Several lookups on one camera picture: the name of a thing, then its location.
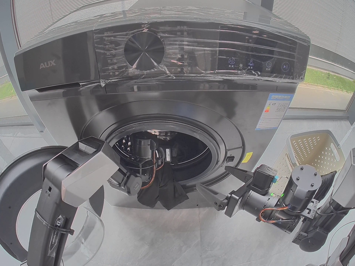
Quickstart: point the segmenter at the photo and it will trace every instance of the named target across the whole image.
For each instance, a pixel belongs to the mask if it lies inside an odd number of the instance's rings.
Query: gray tile floor
[[[273,165],[288,136],[305,131],[329,129],[341,143],[345,156],[355,146],[355,129],[348,121],[283,121],[260,163]],[[14,157],[47,143],[34,127],[0,127],[0,168]],[[328,236],[317,252],[305,253],[291,243],[288,235],[271,225],[258,223],[246,212],[228,218],[213,208],[143,210],[112,207],[105,203],[102,219],[105,239],[89,266],[121,265],[223,265],[223,266],[305,266],[321,264],[355,220],[355,211]],[[19,262],[0,249],[2,265]]]

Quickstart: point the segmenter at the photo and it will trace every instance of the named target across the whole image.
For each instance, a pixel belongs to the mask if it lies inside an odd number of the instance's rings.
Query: energy label
[[[269,94],[255,130],[278,128],[293,99],[293,94]]]

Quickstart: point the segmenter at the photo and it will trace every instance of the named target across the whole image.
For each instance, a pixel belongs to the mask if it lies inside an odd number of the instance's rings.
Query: barcode label
[[[284,103],[279,103],[277,105],[277,108],[275,110],[275,113],[278,113],[278,112],[285,112],[287,107],[288,107],[289,103],[288,102],[284,102]]]
[[[166,149],[166,161],[167,161],[167,162],[171,162],[170,149]]]

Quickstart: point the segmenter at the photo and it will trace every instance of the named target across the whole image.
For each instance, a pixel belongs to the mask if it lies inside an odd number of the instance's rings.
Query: yellow warning sticker
[[[246,153],[244,160],[242,161],[242,163],[246,163],[250,160],[251,156],[252,156],[253,152],[250,153]]]

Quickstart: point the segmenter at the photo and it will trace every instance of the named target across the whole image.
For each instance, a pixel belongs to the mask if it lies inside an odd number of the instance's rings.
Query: rotary knob
[[[151,32],[132,35],[125,44],[125,58],[129,65],[140,71],[156,68],[164,57],[164,44]]]

